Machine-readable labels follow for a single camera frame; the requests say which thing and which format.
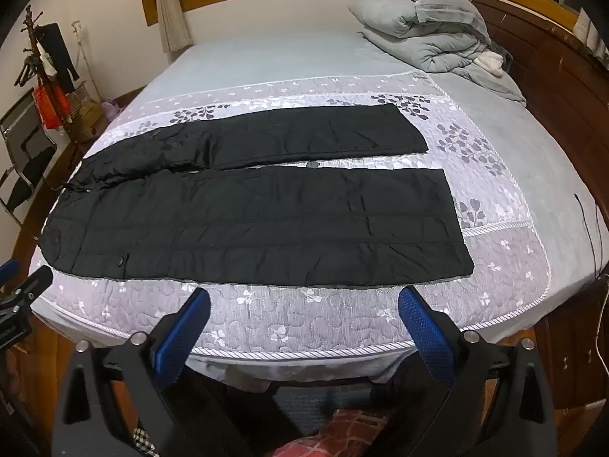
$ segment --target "metal screw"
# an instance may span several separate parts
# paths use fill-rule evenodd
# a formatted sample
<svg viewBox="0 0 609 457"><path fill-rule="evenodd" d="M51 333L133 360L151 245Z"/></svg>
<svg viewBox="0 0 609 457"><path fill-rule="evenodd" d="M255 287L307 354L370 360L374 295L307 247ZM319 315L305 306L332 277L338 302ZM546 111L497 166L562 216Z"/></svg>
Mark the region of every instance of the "metal screw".
<svg viewBox="0 0 609 457"><path fill-rule="evenodd" d="M147 338L148 335L146 335L143 331L138 331L131 336L131 343L133 345L142 345Z"/></svg>
<svg viewBox="0 0 609 457"><path fill-rule="evenodd" d="M87 342L86 340L81 340L80 342L78 342L78 344L76 344L76 352L84 352L88 348L89 342Z"/></svg>
<svg viewBox="0 0 609 457"><path fill-rule="evenodd" d="M533 350L535 348L535 342L530 338L523 338L520 343L526 350Z"/></svg>
<svg viewBox="0 0 609 457"><path fill-rule="evenodd" d="M469 329L468 331L464 332L463 338L468 344L476 344L480 340L480 335Z"/></svg>

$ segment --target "curtain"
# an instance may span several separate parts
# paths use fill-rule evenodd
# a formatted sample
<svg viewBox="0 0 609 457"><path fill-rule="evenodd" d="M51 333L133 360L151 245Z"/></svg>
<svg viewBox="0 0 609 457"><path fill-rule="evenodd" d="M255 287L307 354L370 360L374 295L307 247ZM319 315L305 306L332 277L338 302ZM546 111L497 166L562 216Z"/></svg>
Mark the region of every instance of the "curtain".
<svg viewBox="0 0 609 457"><path fill-rule="evenodd" d="M609 70L609 50L584 9L582 9L579 14L577 23L573 28L573 34L577 39L583 42L586 45L586 48L588 48L592 54L602 62L603 66Z"/></svg>
<svg viewBox="0 0 609 457"><path fill-rule="evenodd" d="M156 0L156 11L161 30L161 44L165 53L181 50L193 44L180 0Z"/></svg>

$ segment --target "bed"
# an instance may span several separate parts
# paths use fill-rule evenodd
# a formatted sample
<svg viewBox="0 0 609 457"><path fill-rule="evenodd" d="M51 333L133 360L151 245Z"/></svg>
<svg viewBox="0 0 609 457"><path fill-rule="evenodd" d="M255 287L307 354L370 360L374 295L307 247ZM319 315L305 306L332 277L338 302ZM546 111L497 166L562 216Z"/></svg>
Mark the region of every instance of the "bed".
<svg viewBox="0 0 609 457"><path fill-rule="evenodd" d="M139 94L89 155L178 121L386 102L397 104L421 130L433 147L430 156L321 166L445 168L481 274L421 287L432 307L461 328L498 341L534 325L593 280L606 262L600 249L607 227L596 218L587 186L535 117L454 74L431 77L414 69L358 33L249 36L197 45ZM457 168L459 159L463 163ZM446 160L457 161L450 168ZM501 190L491 189L499 179ZM488 230L496 254L482 256L486 250L471 247L467 237L481 229ZM44 263L37 249L31 270ZM53 286L32 309L72 340L114 345L135 331L150 331L196 286L86 280L55 272ZM376 290L361 302L359 291L203 286L212 295L212 318L188 365L242 389L264 390L273 380L384 381L414 351L397 315L398 288Z"/></svg>

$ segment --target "wall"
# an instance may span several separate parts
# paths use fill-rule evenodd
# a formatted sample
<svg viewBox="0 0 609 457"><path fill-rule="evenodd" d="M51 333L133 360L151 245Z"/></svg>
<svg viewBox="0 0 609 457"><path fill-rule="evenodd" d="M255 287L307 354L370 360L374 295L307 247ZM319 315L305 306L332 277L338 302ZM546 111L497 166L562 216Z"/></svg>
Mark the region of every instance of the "wall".
<svg viewBox="0 0 609 457"><path fill-rule="evenodd" d="M231 0L187 13L195 42L223 39L270 30L357 30L359 23L347 10L351 0ZM44 10L40 23L57 22L68 50L77 47L71 22L80 20L84 46L101 94L117 97L148 84L167 67L161 50L158 26L147 27L141 0L32 0L32 11ZM20 33L22 18L0 48L0 114L23 94L14 88L27 44ZM79 73L86 75L82 64ZM59 143L66 144L65 137ZM0 171L8 166L4 146L0 147ZM8 215L0 214L0 262L10 257L18 227Z"/></svg>

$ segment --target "headboard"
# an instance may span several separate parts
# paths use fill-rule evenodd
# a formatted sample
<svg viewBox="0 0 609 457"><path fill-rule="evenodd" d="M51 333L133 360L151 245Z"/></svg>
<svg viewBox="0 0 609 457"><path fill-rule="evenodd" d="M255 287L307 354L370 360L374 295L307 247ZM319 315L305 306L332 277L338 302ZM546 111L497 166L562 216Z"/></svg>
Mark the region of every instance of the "headboard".
<svg viewBox="0 0 609 457"><path fill-rule="evenodd" d="M529 111L567 154L609 226L609 72L558 24L501 0L470 1L491 39L513 54L510 75Z"/></svg>

